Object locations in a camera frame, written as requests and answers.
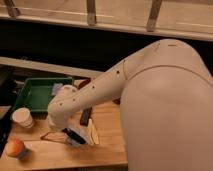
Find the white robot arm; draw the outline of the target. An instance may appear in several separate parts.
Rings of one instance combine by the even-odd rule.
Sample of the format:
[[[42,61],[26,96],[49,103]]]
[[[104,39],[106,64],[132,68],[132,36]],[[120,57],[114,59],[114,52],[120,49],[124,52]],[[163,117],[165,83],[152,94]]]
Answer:
[[[156,41],[57,94],[49,125],[62,130],[77,111],[115,99],[129,171],[213,171],[213,76],[193,47]]]

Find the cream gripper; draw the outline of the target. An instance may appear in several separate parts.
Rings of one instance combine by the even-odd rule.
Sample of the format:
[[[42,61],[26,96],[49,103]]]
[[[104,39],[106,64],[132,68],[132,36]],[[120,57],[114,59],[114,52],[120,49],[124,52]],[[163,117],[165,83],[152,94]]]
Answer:
[[[56,118],[50,115],[47,116],[47,121],[50,129],[53,131],[61,131],[69,126],[69,120]]]

